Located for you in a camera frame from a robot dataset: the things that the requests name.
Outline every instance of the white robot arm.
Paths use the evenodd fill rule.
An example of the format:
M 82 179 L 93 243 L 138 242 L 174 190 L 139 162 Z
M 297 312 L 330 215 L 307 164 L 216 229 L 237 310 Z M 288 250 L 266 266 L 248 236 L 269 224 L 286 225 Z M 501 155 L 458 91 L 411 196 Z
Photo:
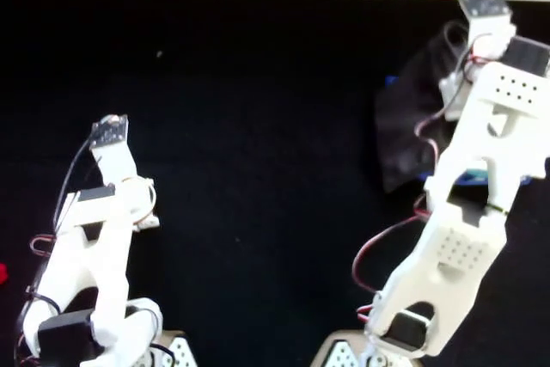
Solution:
M 486 57 L 492 50 L 496 56 L 473 71 L 466 68 L 473 72 L 471 84 L 463 82 L 464 70 L 440 83 L 444 101 L 450 90 L 464 97 L 461 105 L 448 96 L 446 101 L 460 119 L 425 183 L 431 214 L 422 235 L 375 295 L 361 365 L 408 367 L 415 358 L 440 353 L 473 307 L 481 280 L 506 243 L 506 218 L 522 178 L 546 176 L 550 49 L 514 36 L 504 1 L 477 0 L 477 9 L 468 1 L 475 3 L 461 0 L 470 20 L 467 51 L 472 54 L 475 45 L 476 54 Z M 480 45 L 486 53 L 476 41 L 484 37 Z M 479 210 L 449 202 L 455 181 L 473 162 L 486 164 L 488 173 L 489 196 Z M 419 303 L 430 306 L 433 316 L 416 312 Z
M 158 305 L 147 298 L 128 301 L 132 232 L 157 227 L 159 221 L 153 213 L 153 181 L 138 176 L 127 134 L 125 115 L 109 115 L 93 125 L 85 146 L 104 187 L 69 193 L 54 219 L 55 243 L 29 291 L 22 320 L 31 357 L 43 366 L 132 366 L 162 333 Z M 95 303 L 65 312 L 89 287 L 97 288 Z

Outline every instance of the black cloth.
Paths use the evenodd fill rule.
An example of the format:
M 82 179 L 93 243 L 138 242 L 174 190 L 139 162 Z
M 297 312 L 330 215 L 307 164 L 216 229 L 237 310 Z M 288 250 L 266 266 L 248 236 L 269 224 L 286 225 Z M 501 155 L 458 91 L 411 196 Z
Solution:
M 386 192 L 433 171 L 433 149 L 414 134 L 414 127 L 443 106 L 438 83 L 455 70 L 466 47 L 466 39 L 451 43 L 449 26 L 446 24 L 406 63 L 398 78 L 376 94 L 376 142 Z M 443 151 L 454 129 L 455 122 L 442 117 L 426 125 L 421 134 Z
M 545 3 L 514 3 L 549 40 Z M 350 276 L 366 239 L 408 216 L 421 188 L 383 195 L 374 92 L 456 17 L 446 0 L 0 0 L 0 365 L 90 125 L 128 113 L 162 228 L 136 234 L 131 297 L 185 330 L 200 365 L 309 365 L 368 303 Z M 70 189 L 99 182 L 87 156 Z M 428 366 L 546 365 L 548 181 L 519 193 L 509 242 L 476 305 Z M 365 258 L 382 286 L 419 227 Z

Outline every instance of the perforated base plate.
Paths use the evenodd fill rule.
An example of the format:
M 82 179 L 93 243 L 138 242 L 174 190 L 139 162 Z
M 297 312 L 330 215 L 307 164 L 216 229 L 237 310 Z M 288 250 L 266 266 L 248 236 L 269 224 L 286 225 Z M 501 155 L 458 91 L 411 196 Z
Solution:
M 161 339 L 161 343 L 165 345 L 165 339 Z M 172 339 L 168 349 L 174 354 L 174 365 L 177 367 L 197 367 L 195 357 L 189 347 L 189 343 L 184 336 L 176 336 Z M 151 348 L 149 352 L 145 353 L 132 367 L 171 367 L 172 358 L 162 352 Z
M 350 343 L 345 340 L 334 341 L 322 367 L 358 367 L 358 359 L 353 354 Z
M 363 330 L 336 331 L 325 339 L 310 367 L 364 367 L 360 365 L 360 360 L 366 340 Z M 409 365 L 422 367 L 418 360 L 408 361 Z

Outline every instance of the black fabric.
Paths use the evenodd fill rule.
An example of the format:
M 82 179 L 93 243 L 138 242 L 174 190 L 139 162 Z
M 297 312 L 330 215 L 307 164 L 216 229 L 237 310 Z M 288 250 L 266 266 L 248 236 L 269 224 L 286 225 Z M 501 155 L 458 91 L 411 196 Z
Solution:
M 376 95 L 376 141 L 386 192 L 433 171 L 433 150 L 414 135 L 414 126 L 441 109 L 438 83 L 455 69 L 465 47 L 466 39 L 450 42 L 448 28 L 445 25 L 406 63 L 398 78 Z M 441 118 L 430 123 L 422 135 L 444 150 L 454 129 L 454 122 Z
M 520 34 L 550 40 L 545 3 L 513 3 Z M 200 365 L 309 365 L 370 300 L 359 246 L 406 217 L 420 184 L 383 195 L 374 93 L 461 16 L 454 0 L 0 0 L 0 365 L 91 123 L 128 113 L 160 230 L 134 236 L 131 297 L 186 331 Z M 70 189 L 97 187 L 93 160 Z M 427 366 L 543 366 L 549 181 L 523 188 L 509 241 L 470 316 Z M 419 227 L 365 258 L 382 286 Z

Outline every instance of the blue object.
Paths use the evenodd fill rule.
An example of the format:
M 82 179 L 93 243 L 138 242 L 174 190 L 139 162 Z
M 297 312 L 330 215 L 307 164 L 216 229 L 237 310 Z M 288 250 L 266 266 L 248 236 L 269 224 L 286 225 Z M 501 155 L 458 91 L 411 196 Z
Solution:
M 390 85 L 397 79 L 397 76 L 386 76 L 386 86 Z M 419 175 L 420 180 L 426 180 L 428 176 L 431 176 L 432 172 L 424 172 Z M 522 185 L 527 185 L 531 182 L 530 176 L 524 176 L 522 179 Z M 481 185 L 487 185 L 489 183 L 487 171 L 479 169 L 469 169 L 462 176 L 456 180 L 455 185 L 460 187 L 478 187 Z

